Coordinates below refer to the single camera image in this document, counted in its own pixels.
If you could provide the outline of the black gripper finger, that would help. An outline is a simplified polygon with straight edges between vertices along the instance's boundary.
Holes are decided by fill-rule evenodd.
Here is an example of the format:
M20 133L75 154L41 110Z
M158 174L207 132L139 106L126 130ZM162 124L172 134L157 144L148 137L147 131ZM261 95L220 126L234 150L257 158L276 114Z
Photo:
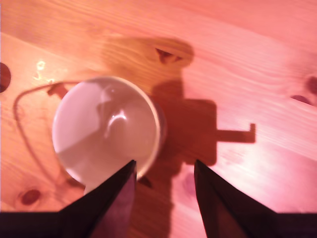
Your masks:
M136 162L60 211L62 238L124 238L135 197Z
M209 238L277 238L274 212L197 160L195 190Z

